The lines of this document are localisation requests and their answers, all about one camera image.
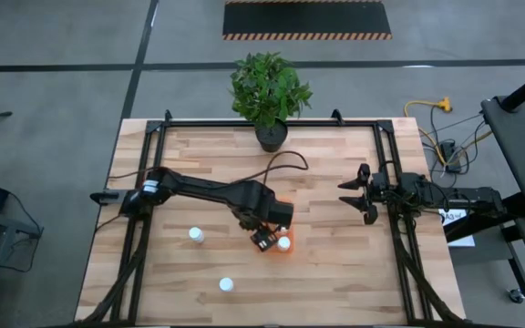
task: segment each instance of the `floor mat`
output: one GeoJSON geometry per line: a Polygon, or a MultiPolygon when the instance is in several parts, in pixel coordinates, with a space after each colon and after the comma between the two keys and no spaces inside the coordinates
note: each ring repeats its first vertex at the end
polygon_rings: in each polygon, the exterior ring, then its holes
{"type": "Polygon", "coordinates": [[[259,40],[390,40],[380,1],[227,1],[222,38],[259,40]]]}

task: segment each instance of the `white bottle cap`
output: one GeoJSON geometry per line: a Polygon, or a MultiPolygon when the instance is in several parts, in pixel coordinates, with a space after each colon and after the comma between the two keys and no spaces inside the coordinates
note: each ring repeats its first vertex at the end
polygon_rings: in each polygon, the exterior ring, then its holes
{"type": "Polygon", "coordinates": [[[230,278],[220,279],[220,289],[223,292],[231,292],[234,289],[234,282],[230,278]]]}
{"type": "Polygon", "coordinates": [[[285,236],[279,238],[277,246],[279,247],[279,251],[289,251],[289,249],[291,248],[291,241],[289,240],[289,237],[285,236]]]}
{"type": "Polygon", "coordinates": [[[190,235],[190,238],[193,241],[196,241],[196,242],[203,242],[204,241],[204,233],[201,232],[201,229],[198,228],[198,227],[191,228],[190,232],[189,232],[189,235],[190,235]]]}

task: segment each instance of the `concrete floor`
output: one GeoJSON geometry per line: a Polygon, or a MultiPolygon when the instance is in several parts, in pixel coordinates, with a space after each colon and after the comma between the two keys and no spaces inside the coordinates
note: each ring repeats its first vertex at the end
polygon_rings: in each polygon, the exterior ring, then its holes
{"type": "MultiPolygon", "coordinates": [[[[220,38],[223,1],[161,0],[146,62],[228,62],[248,52],[282,51],[292,60],[525,59],[525,0],[385,0],[392,41],[228,42],[220,38]]],[[[0,65],[133,63],[149,0],[0,0],[0,65]]],[[[233,118],[225,70],[143,72],[133,118],[233,118]]],[[[525,81],[525,66],[301,69],[311,84],[312,110],[346,117],[396,117],[414,99],[451,98],[454,111],[436,113],[444,127],[477,114],[479,102],[525,81]]],[[[0,73],[0,186],[15,192],[46,227],[31,272],[0,281],[0,327],[68,323],[74,316],[101,190],[131,73],[0,73]]],[[[429,130],[429,108],[410,113],[429,130]]],[[[480,119],[440,133],[462,140],[480,119]]],[[[457,186],[518,190],[493,138],[457,186]]],[[[525,263],[523,245],[517,245],[525,263]]],[[[14,264],[28,259],[26,251],[14,264]]],[[[505,261],[455,262],[469,319],[525,327],[525,302],[505,261]]]]}

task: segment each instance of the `wheel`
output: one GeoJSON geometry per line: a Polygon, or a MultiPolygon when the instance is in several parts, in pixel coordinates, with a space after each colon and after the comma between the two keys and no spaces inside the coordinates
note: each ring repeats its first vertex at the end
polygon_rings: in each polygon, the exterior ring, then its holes
{"type": "Polygon", "coordinates": [[[512,302],[521,304],[524,302],[524,294],[521,293],[520,289],[515,289],[510,291],[510,299],[512,302]]]}

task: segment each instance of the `wooden table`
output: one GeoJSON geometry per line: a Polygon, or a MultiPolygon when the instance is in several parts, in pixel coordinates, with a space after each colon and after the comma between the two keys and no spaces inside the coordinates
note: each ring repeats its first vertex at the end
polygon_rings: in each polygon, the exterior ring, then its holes
{"type": "MultiPolygon", "coordinates": [[[[416,121],[392,120],[403,171],[428,174],[416,121]]],[[[110,175],[138,169],[146,121],[123,121],[110,175]]],[[[137,324],[406,322],[386,208],[378,206],[376,224],[365,226],[357,210],[337,199],[357,195],[337,185],[353,179],[360,163],[377,168],[371,128],[290,128],[282,147],[287,149],[302,153],[310,166],[269,175],[269,187],[295,204],[294,252],[260,253],[225,206],[173,197],[154,211],[137,324]],[[188,238],[193,226],[204,231],[203,244],[188,238]],[[220,291],[222,277],[234,280],[234,292],[220,291]]],[[[271,156],[261,150],[252,128],[168,128],[161,165],[229,182],[264,169],[271,156]]],[[[299,161],[283,155],[275,164],[299,161]]],[[[131,189],[134,180],[111,179],[108,187],[131,189]]],[[[117,205],[103,208],[99,223],[117,212],[117,205]]],[[[116,280],[126,226],[126,219],[119,219],[97,233],[77,319],[90,314],[116,280]]],[[[417,238],[425,275],[451,310],[463,316],[438,216],[424,213],[417,219],[417,238]]],[[[414,283],[411,290],[422,317],[414,283]]]]}

